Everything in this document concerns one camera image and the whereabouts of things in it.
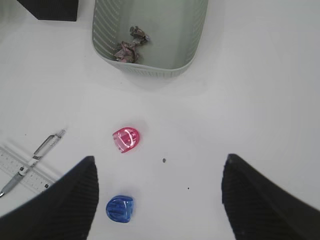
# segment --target clear ruler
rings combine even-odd
[[[20,169],[20,167],[28,167],[26,161],[16,156],[13,152],[0,146],[0,170],[13,177]],[[22,179],[20,184],[35,192],[36,194],[48,189],[54,183],[49,176],[41,173],[34,168],[31,169],[27,175]]]

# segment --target white surface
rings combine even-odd
[[[68,126],[42,162],[61,175],[95,156],[89,240],[233,240],[221,203],[228,153],[320,209],[318,0],[211,0],[194,63],[168,80],[99,58],[93,0],[80,0],[77,22],[0,4],[0,127],[31,153]],[[142,141],[120,154],[111,136],[124,126]],[[118,194],[136,200],[129,224],[105,214]]]

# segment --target black box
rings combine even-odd
[[[79,0],[18,0],[38,20],[77,21]]]

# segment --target gray basket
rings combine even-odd
[[[114,67],[144,76],[174,77],[192,63],[202,34],[208,0],[95,0],[92,42]],[[151,42],[141,46],[138,63],[115,61],[129,29],[139,26]]]

